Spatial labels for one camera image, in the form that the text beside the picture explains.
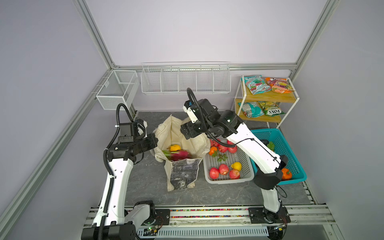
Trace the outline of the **yellow orange mango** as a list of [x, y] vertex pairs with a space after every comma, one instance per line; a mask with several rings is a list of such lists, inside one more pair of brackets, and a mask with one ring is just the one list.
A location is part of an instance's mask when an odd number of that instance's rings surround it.
[[177, 145], [177, 144], [171, 145], [171, 146], [168, 147], [168, 150], [170, 152], [177, 152], [177, 151], [180, 151], [181, 149], [182, 149], [181, 146]]

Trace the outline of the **pink dragon fruit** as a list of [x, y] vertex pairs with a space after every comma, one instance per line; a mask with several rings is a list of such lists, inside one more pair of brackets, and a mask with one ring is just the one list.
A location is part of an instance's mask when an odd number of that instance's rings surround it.
[[173, 162], [192, 158], [192, 155], [188, 151], [185, 151], [185, 150], [178, 150], [178, 151], [164, 150], [163, 154], [167, 157], [168, 160], [173, 161]]

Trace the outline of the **cream canvas grocery bag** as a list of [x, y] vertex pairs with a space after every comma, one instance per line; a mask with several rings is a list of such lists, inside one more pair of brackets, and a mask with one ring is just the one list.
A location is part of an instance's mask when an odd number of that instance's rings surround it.
[[[194, 188], [198, 178], [199, 165], [210, 151], [211, 144], [206, 134], [203, 133], [187, 140], [181, 133], [181, 125], [189, 121], [189, 118], [180, 120], [174, 116], [169, 116], [154, 130], [158, 143], [157, 147], [150, 152], [158, 162], [165, 164], [164, 169], [167, 174], [169, 192], [177, 189]], [[190, 156], [176, 162], [169, 160], [163, 151], [175, 144], [187, 151]]]

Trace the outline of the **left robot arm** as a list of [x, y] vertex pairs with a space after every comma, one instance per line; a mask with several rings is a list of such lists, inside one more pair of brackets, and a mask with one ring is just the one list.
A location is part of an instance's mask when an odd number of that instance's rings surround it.
[[139, 227], [156, 222], [153, 201], [138, 202], [127, 213], [125, 199], [137, 155], [156, 148], [158, 139], [147, 133], [145, 121], [132, 118], [125, 104], [118, 104], [116, 120], [117, 130], [103, 152], [108, 172], [103, 197], [91, 227], [82, 231], [82, 240], [138, 240]]

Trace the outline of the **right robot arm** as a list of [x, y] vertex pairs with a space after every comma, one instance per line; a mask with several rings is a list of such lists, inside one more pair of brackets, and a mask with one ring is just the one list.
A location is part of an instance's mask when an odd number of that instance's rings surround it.
[[226, 110], [220, 114], [207, 99], [197, 100], [191, 88], [187, 88], [187, 95], [189, 99], [183, 109], [190, 121], [182, 124], [181, 133], [186, 139], [205, 134], [222, 146], [238, 147], [246, 153], [258, 168], [254, 180], [262, 190], [262, 219], [268, 224], [284, 220], [277, 185], [282, 181], [283, 168], [289, 159], [270, 150], [235, 112]]

